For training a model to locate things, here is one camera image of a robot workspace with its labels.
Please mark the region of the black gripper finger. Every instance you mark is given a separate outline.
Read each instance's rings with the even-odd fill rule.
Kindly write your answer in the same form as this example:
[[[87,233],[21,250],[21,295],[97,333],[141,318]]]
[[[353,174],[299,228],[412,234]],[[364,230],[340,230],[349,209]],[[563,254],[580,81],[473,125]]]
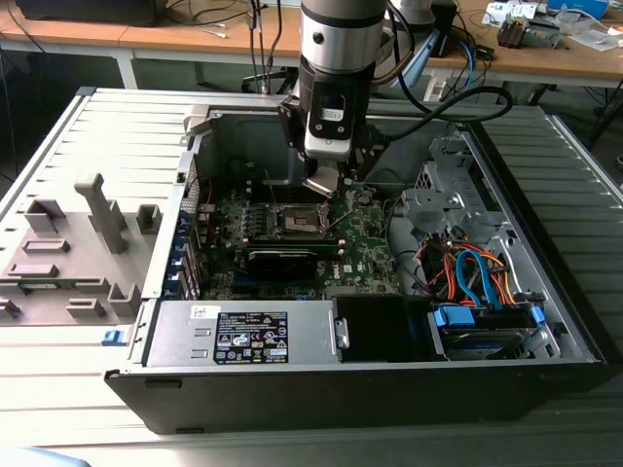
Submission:
[[[278,104],[277,111],[286,143],[297,152],[298,159],[305,162],[306,124],[304,114],[299,106],[299,98],[296,96],[286,97]]]
[[[378,150],[374,148],[350,148],[340,158],[340,187],[362,182],[377,162]]]

